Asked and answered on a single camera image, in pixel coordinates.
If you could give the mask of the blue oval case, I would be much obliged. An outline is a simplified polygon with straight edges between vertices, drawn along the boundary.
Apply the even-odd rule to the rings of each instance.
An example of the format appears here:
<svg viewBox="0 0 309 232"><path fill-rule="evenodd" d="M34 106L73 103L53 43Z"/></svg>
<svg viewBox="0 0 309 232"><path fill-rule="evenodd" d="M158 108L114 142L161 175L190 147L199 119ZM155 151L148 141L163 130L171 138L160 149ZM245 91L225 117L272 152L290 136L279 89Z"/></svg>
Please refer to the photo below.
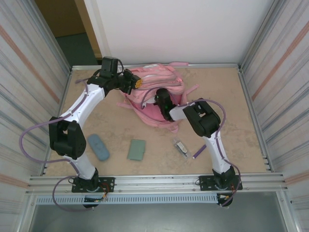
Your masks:
<svg viewBox="0 0 309 232"><path fill-rule="evenodd" d="M87 140L98 160L106 161L110 157L106 145L97 134L91 134Z"/></svg>

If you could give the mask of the pink backpack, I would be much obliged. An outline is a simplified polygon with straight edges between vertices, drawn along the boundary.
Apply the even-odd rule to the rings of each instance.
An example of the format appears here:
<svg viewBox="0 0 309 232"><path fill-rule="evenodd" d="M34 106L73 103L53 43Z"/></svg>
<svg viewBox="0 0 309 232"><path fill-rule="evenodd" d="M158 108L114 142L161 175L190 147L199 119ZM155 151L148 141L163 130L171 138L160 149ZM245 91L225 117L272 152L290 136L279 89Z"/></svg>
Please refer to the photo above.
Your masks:
<svg viewBox="0 0 309 232"><path fill-rule="evenodd" d="M140 88L132 90L130 95L122 93L124 101L117 103L117 106L133 110L145 124L151 127L164 128L172 133L177 133L179 120L166 121L157 105L147 104L142 109L141 104L151 97L155 97L158 89L165 88L173 103L178 106L186 103L187 95L197 89L199 85L185 88L180 73L174 67L160 63L135 67L130 70L142 79L142 85Z"/></svg>

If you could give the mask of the white door frame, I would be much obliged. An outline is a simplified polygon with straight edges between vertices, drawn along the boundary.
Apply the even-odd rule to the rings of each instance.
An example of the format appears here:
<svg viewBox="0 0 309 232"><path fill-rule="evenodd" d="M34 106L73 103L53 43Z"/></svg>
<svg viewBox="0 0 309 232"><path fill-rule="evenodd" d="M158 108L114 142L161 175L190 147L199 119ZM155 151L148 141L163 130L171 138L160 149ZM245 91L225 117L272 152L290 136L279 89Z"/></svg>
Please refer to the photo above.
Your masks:
<svg viewBox="0 0 309 232"><path fill-rule="evenodd" d="M84 4L89 17L87 35L95 57L97 59L103 58L104 56L111 57L112 52L99 10L98 0L84 0Z"/></svg>

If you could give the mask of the grey metal panel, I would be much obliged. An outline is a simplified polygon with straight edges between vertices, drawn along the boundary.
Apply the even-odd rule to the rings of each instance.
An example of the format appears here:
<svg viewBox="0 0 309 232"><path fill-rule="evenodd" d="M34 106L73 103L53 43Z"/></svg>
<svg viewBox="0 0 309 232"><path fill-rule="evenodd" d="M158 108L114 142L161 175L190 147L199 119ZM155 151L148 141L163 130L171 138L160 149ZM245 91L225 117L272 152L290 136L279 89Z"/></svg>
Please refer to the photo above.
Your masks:
<svg viewBox="0 0 309 232"><path fill-rule="evenodd" d="M29 232L288 232L275 193L214 203L113 204L87 212L36 207Z"/></svg>

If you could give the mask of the purple marker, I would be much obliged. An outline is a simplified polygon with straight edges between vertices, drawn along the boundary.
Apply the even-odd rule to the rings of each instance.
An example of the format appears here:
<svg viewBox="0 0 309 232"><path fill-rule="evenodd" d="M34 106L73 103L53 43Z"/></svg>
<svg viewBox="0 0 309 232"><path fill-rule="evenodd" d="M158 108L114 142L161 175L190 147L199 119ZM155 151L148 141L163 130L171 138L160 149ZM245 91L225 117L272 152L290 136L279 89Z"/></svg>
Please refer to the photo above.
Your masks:
<svg viewBox="0 0 309 232"><path fill-rule="evenodd" d="M206 145L203 145L193 156L193 159L196 159L205 149L206 149Z"/></svg>

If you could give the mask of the clear plastic pen case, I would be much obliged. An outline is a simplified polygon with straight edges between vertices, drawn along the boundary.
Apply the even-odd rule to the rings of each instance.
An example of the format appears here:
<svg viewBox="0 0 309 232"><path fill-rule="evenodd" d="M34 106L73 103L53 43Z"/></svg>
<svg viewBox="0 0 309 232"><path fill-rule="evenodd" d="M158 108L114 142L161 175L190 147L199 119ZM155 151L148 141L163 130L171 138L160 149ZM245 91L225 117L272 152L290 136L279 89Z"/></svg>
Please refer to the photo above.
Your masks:
<svg viewBox="0 0 309 232"><path fill-rule="evenodd" d="M190 151L179 138L175 137L173 139L173 145L185 159L191 157Z"/></svg>

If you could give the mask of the aluminium corner post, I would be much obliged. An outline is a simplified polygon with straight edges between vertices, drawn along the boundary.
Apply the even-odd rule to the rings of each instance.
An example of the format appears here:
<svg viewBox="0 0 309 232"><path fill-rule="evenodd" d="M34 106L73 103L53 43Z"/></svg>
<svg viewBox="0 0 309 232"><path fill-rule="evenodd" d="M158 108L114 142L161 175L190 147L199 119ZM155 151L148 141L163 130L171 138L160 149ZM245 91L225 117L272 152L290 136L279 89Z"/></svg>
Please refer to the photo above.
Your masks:
<svg viewBox="0 0 309 232"><path fill-rule="evenodd" d="M274 11L274 8L276 7L278 0L272 0L270 8L268 9L251 45L249 46L246 54L244 55L244 58L242 59L241 63L239 64L239 70L243 71L245 65L249 62L250 57L255 53L255 49L258 46L259 38L261 37L262 32L264 31L264 28L267 25L267 22L269 21L270 16L272 15L272 12Z"/></svg>
<svg viewBox="0 0 309 232"><path fill-rule="evenodd" d="M26 11L29 13L31 19L34 20L35 25L38 27L39 32L41 33L43 39L47 43L49 50L55 56L62 71L70 74L71 66L68 60L66 59L63 51L61 50L58 42L56 41L52 31L50 30L46 20L44 19L35 1L34 0L21 0L21 1L24 4Z"/></svg>

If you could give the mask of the green wallet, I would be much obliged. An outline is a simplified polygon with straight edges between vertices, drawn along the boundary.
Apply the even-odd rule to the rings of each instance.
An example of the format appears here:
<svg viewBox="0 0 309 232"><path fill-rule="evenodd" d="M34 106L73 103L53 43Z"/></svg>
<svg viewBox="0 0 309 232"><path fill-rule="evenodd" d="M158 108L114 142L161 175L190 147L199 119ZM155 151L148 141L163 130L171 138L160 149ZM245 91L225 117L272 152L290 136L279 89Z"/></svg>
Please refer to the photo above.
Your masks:
<svg viewBox="0 0 309 232"><path fill-rule="evenodd" d="M132 139L127 158L129 160L141 161L145 152L146 142L144 140Z"/></svg>

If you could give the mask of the wide aluminium mounting rail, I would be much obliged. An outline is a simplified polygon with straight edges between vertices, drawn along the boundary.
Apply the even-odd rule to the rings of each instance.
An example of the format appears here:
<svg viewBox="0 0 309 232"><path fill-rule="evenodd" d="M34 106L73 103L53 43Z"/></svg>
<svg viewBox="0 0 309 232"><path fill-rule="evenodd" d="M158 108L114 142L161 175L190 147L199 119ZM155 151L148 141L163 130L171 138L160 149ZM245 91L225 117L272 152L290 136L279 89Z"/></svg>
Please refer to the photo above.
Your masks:
<svg viewBox="0 0 309 232"><path fill-rule="evenodd" d="M199 174L117 175L114 177L113 193L193 193L200 191L199 176ZM61 176L31 177L26 194L49 195L61 178ZM239 192L288 190L281 173L244 173L241 174L241 184L242 186L238 188Z"/></svg>

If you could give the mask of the narrow aluminium table rail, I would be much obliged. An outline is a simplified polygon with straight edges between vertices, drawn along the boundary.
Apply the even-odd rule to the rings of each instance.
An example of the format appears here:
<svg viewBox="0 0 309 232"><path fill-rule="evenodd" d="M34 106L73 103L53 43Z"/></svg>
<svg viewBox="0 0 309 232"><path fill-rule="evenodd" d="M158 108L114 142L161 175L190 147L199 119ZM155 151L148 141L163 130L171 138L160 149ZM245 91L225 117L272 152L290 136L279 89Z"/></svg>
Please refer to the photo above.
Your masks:
<svg viewBox="0 0 309 232"><path fill-rule="evenodd" d="M170 64L164 64L173 66L174 68L238 68L239 65L237 63L181 63L181 62L173 62ZM98 70L100 69L100 65L75 65L72 67L72 70Z"/></svg>

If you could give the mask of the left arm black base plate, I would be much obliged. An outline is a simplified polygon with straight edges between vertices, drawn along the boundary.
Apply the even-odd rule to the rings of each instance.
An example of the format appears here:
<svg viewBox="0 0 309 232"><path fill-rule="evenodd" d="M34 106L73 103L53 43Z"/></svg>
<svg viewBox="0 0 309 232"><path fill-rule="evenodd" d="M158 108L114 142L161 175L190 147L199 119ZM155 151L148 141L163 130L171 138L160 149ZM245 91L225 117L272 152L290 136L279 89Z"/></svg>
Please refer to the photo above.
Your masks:
<svg viewBox="0 0 309 232"><path fill-rule="evenodd" d="M73 193L109 193L114 191L114 177L98 177L90 180L74 178L71 191Z"/></svg>

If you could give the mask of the aluminium side rail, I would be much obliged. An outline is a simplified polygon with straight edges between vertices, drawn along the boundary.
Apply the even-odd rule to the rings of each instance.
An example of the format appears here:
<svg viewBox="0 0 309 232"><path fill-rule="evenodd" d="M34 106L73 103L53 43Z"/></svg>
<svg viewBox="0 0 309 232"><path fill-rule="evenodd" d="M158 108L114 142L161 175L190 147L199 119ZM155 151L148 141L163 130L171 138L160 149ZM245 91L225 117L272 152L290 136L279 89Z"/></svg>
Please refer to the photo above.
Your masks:
<svg viewBox="0 0 309 232"><path fill-rule="evenodd" d="M56 116L59 116L59 115L62 114L64 103L65 103L65 100L66 100L66 95L67 95L67 92L68 92L68 89L69 89L69 86L70 86L71 77L72 77L72 69L70 69L70 73L69 73L69 76L68 76L67 81L66 81L64 92L63 92L62 97L60 99L59 108L58 108L58 112L57 112ZM41 175L44 175L46 173L46 169L48 168L48 165L51 164L49 162L51 153L52 153L52 150L50 148L50 145L48 145L47 149L46 149L46 154L45 154L46 163L44 163L42 165Z"/></svg>
<svg viewBox="0 0 309 232"><path fill-rule="evenodd" d="M264 138L262 128L259 125L257 114L256 114L254 106L253 106L253 101L252 101L252 99L249 95L249 91L248 91L248 88L247 88L247 85L246 85L245 79L244 79L244 74L241 71L241 69L238 70L238 77L239 77L239 81L240 81L240 84L241 84L241 87L242 87L242 90L243 90L243 93L244 93L244 97L245 97L245 100L246 100L246 103L247 103L247 106L248 106L248 109L249 109L251 119L252 119L252 122L253 122L253 127L254 127L254 130L255 130L255 133L256 133L256 136L257 136L257 139L258 139L258 143L259 143L259 146L260 146L260 150L261 150L263 159L266 160L266 164L265 164L266 170L268 172L273 173L274 170L273 170L273 167L272 167L272 161L269 158L269 150L268 150L268 147L267 147L267 144L266 144L266 140Z"/></svg>

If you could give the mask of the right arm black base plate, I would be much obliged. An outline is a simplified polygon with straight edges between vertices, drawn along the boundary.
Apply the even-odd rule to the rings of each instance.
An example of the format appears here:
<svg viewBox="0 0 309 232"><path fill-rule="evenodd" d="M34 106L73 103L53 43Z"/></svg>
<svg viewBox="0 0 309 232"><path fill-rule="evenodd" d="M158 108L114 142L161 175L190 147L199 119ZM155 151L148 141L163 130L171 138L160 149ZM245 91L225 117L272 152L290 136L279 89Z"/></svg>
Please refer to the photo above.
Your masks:
<svg viewBox="0 0 309 232"><path fill-rule="evenodd" d="M231 180L227 182L222 182L220 178L213 175L201 175L198 177L197 184L200 186L201 191L211 191L211 190L219 190L219 191L232 191L232 190L242 190L242 183L239 183L239 176L236 175L232 177Z"/></svg>

